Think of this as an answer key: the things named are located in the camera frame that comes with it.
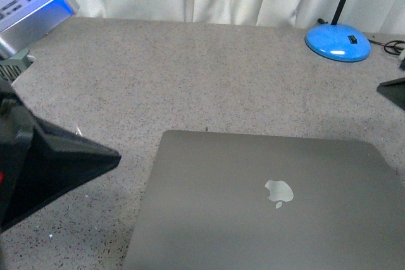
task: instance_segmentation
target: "desk lamp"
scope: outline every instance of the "desk lamp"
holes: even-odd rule
[[[349,25],[337,24],[345,2],[346,0],[340,0],[331,24],[322,21],[323,24],[308,31],[305,43],[315,53],[329,59],[361,61],[371,51],[370,42],[359,30]]]

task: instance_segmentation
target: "black cable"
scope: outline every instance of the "black cable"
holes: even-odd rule
[[[318,18],[318,23],[320,23],[321,25],[326,25],[328,22],[323,20],[322,18]]]
[[[375,40],[369,39],[372,44],[377,44],[379,46],[382,46],[384,48],[384,51],[388,54],[399,56],[401,52],[404,50],[403,47],[399,47],[399,44],[405,44],[405,41],[403,40],[392,40],[388,41],[386,44],[383,44],[382,42],[378,42]]]

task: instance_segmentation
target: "gray laptop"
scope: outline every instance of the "gray laptop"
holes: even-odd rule
[[[405,269],[405,188],[365,142],[168,131],[124,269]]]

